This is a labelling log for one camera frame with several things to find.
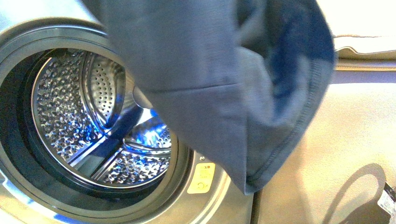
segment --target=washing machine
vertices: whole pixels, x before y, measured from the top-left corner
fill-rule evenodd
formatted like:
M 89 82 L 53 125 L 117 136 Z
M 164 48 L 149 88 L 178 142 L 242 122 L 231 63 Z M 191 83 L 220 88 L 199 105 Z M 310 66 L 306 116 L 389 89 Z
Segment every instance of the washing machine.
M 244 224 L 253 196 L 178 141 L 77 0 L 0 0 L 5 223 Z

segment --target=beige surface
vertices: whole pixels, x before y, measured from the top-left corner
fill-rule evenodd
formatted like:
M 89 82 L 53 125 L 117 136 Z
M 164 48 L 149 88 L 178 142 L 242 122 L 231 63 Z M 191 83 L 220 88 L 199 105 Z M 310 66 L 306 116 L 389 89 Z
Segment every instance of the beige surface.
M 9 215 L 3 210 L 0 210 L 0 217 L 2 223 L 7 223 L 7 224 L 23 224 L 22 221 L 19 221 L 18 219 L 15 219 L 13 216 Z
M 256 221 L 387 224 L 376 201 L 385 180 L 396 186 L 395 148 L 396 84 L 331 85 L 299 147 L 261 192 Z

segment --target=yellow sticker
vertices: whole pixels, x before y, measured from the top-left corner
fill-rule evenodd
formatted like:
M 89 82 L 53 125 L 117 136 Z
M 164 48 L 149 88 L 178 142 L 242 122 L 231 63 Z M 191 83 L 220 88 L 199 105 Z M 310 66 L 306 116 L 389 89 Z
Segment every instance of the yellow sticker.
M 215 166 L 212 162 L 197 164 L 187 193 L 203 194 L 208 192 L 212 184 Z

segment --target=gray cloth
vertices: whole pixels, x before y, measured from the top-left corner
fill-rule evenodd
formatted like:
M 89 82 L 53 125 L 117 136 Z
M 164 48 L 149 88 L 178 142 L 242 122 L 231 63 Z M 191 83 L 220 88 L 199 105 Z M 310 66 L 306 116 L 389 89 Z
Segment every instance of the gray cloth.
M 259 191 L 295 148 L 334 66 L 315 0 L 102 0 L 100 19 L 162 120 Z

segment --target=washing machine drum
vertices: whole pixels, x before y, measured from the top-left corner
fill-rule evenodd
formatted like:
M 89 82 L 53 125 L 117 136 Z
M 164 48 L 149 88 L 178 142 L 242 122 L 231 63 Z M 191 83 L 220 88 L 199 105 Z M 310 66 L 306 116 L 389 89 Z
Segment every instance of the washing machine drum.
M 59 214 L 94 223 L 160 210 L 189 151 L 135 87 L 105 35 L 46 26 L 0 47 L 1 170 Z

